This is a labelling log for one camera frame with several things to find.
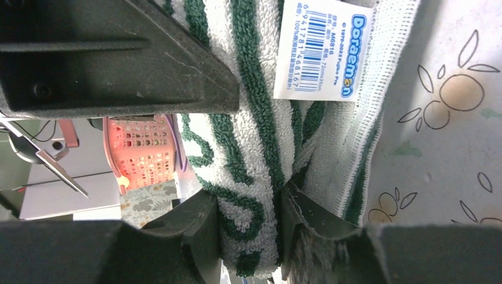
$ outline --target white label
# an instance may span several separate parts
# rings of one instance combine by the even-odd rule
[[[273,97],[355,101],[371,19],[344,2],[286,0]]]

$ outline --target barcode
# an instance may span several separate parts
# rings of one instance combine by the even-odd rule
[[[324,38],[326,36],[327,14],[306,11],[309,15],[300,82],[295,91],[315,92],[319,85]]]

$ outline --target towel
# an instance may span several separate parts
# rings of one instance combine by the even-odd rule
[[[355,103],[272,99],[284,0],[156,1],[240,83],[237,113],[178,115],[197,178],[218,196],[229,271],[268,277],[280,265],[278,197],[290,179],[330,212],[360,224],[385,91],[419,1],[375,4]]]

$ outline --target screw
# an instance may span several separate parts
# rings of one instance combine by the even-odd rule
[[[52,94],[52,90],[45,83],[35,84],[35,87],[33,87],[33,92],[34,95],[40,99],[47,99]]]
[[[54,142],[52,142],[52,147],[56,151],[61,151],[63,149],[63,144],[59,141],[54,141]]]
[[[13,9],[20,9],[24,6],[25,0],[4,0],[5,4]]]

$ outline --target plastic basket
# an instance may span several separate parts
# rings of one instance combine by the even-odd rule
[[[175,143],[165,115],[154,121],[103,119],[105,154],[124,195],[173,178]]]

